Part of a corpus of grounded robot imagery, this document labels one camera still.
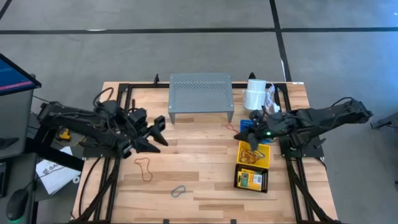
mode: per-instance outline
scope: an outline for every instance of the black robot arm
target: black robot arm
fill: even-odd
[[[98,144],[116,150],[123,158],[131,155],[131,148],[137,152],[160,152],[148,142],[149,136],[160,144],[168,145],[160,133],[165,129],[163,116],[156,118],[154,125],[148,127],[144,108],[127,111],[114,100],[98,102],[93,111],[63,106],[57,102],[43,103],[38,118],[41,124],[50,128],[63,126],[92,137]]]
[[[305,146],[314,137],[343,124],[365,123],[373,115],[362,102],[353,98],[324,109],[299,109],[267,114],[265,110],[252,111],[249,115],[254,125],[235,135],[235,139],[249,142],[252,150],[264,139],[289,136],[290,147]]]

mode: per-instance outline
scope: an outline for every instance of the computer monitor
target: computer monitor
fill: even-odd
[[[40,88],[42,84],[0,54],[0,96]]]

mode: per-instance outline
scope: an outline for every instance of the yellow box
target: yellow box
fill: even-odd
[[[259,144],[258,146],[258,151],[263,153],[265,155],[264,158],[258,159],[256,163],[251,164],[251,163],[245,163],[241,162],[239,160],[241,153],[243,150],[248,149],[251,150],[250,144],[244,141],[239,141],[239,149],[238,149],[238,155],[236,157],[236,162],[238,164],[244,164],[244,165],[249,165],[249,166],[254,166],[254,167],[260,167],[263,169],[269,169],[269,164],[271,163],[271,147],[265,144]]]

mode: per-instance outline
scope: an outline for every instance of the white cup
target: white cup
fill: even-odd
[[[243,107],[247,110],[261,110],[266,101],[265,80],[249,79],[248,88],[244,92]]]

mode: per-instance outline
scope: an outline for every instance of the label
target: label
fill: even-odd
[[[253,183],[261,184],[262,183],[262,175],[254,174]]]

